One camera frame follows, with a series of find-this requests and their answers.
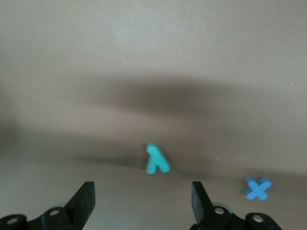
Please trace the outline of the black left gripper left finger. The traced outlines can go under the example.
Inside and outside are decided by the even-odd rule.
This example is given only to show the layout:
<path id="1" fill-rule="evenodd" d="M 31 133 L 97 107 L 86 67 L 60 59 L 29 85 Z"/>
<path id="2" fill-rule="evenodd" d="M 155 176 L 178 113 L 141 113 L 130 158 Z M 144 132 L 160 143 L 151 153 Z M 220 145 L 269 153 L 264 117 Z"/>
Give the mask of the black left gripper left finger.
<path id="1" fill-rule="evenodd" d="M 53 207 L 33 220 L 23 214 L 0 219 L 2 230 L 81 230 L 95 208 L 94 182 L 85 182 L 63 207 Z"/>

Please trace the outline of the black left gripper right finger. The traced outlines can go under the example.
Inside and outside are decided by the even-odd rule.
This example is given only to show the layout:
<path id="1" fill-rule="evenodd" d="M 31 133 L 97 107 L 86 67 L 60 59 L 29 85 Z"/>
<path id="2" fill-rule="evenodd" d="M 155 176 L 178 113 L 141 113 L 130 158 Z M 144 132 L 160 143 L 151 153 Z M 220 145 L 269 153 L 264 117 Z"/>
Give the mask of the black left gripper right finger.
<path id="1" fill-rule="evenodd" d="M 201 182 L 192 182 L 191 205 L 196 223 L 192 230 L 280 230 L 268 215 L 248 213 L 244 219 L 227 208 L 214 205 Z"/>

